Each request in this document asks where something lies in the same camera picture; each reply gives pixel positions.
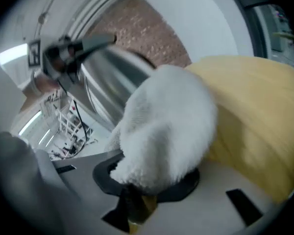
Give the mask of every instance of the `fluffy white cloth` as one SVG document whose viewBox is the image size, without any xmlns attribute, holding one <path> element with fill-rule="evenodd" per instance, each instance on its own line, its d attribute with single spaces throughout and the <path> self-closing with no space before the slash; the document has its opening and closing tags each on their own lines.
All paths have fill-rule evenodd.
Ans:
<svg viewBox="0 0 294 235">
<path fill-rule="evenodd" d="M 105 151 L 125 158 L 110 176 L 157 194 L 194 169 L 213 140 L 217 107 L 201 79 L 160 66 L 129 98 Z"/>
</svg>

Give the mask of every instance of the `white surface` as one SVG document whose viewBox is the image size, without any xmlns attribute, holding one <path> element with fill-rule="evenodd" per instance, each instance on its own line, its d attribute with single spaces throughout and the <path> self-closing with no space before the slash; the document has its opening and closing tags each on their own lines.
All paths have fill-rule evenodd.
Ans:
<svg viewBox="0 0 294 235">
<path fill-rule="evenodd" d="M 217 0 L 146 0 L 173 28 L 192 62 L 208 55 L 253 55 L 246 25 L 235 6 L 222 8 Z M 232 20 L 231 29 L 228 20 Z M 234 37 L 238 28 L 238 37 Z"/>
<path fill-rule="evenodd" d="M 226 195 L 226 191 L 237 188 L 261 212 L 274 207 L 262 190 L 229 167 L 204 161 L 199 171 L 197 188 L 180 202 L 159 204 L 138 234 L 230 235 L 238 232 L 245 225 Z"/>
</svg>

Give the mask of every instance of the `black cable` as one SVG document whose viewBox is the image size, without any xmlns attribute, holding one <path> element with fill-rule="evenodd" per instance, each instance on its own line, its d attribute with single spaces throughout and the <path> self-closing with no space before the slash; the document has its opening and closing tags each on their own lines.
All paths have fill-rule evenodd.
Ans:
<svg viewBox="0 0 294 235">
<path fill-rule="evenodd" d="M 76 101 L 74 99 L 73 99 L 73 102 L 74 102 L 74 106 L 76 108 L 76 112 L 77 112 L 78 118 L 80 120 L 80 123 L 82 124 L 83 130 L 84 130 L 84 134 L 85 134 L 85 142 L 84 142 L 82 148 L 79 150 L 79 152 L 80 152 L 84 148 L 84 146 L 86 145 L 86 142 L 87 142 L 87 133 L 86 133 L 86 128 L 85 128 L 85 125 L 84 125 L 84 123 L 82 121 L 82 118 L 80 117 L 80 114 L 79 114 L 79 111 L 78 111 L 78 107 L 77 107 Z"/>
</svg>

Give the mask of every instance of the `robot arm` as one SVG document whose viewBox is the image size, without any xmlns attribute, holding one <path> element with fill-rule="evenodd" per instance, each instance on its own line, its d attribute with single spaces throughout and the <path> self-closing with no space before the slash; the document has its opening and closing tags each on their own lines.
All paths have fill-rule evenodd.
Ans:
<svg viewBox="0 0 294 235">
<path fill-rule="evenodd" d="M 78 81 L 82 61 L 91 52 L 113 44 L 115 40 L 113 34 L 95 35 L 75 41 L 67 36 L 58 41 L 42 37 L 28 43 L 28 67 L 40 69 L 67 92 Z"/>
</svg>

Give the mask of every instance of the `ceiling light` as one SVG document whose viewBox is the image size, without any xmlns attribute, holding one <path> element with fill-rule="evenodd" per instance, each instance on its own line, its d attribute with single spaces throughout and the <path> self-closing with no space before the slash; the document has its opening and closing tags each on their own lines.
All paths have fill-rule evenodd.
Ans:
<svg viewBox="0 0 294 235">
<path fill-rule="evenodd" d="M 51 137 L 51 139 L 48 141 L 48 143 L 46 144 L 46 147 L 48 146 L 48 144 L 50 143 L 50 141 L 53 139 L 54 135 Z"/>
<path fill-rule="evenodd" d="M 40 139 L 38 145 L 40 145 L 40 143 L 44 140 L 44 138 L 48 135 L 48 133 L 50 132 L 50 129 L 44 134 L 44 136 Z"/>
<path fill-rule="evenodd" d="M 0 53 L 0 64 L 4 65 L 25 55 L 27 55 L 27 44 L 15 46 Z"/>
<path fill-rule="evenodd" d="M 37 117 L 39 117 L 41 115 L 41 111 L 37 112 L 35 116 L 33 116 L 31 118 L 30 121 L 28 121 L 28 123 L 22 128 L 22 130 L 19 132 L 19 136 L 22 135 L 24 133 L 24 131 L 33 123 L 33 121 L 35 121 L 35 119 Z"/>
</svg>

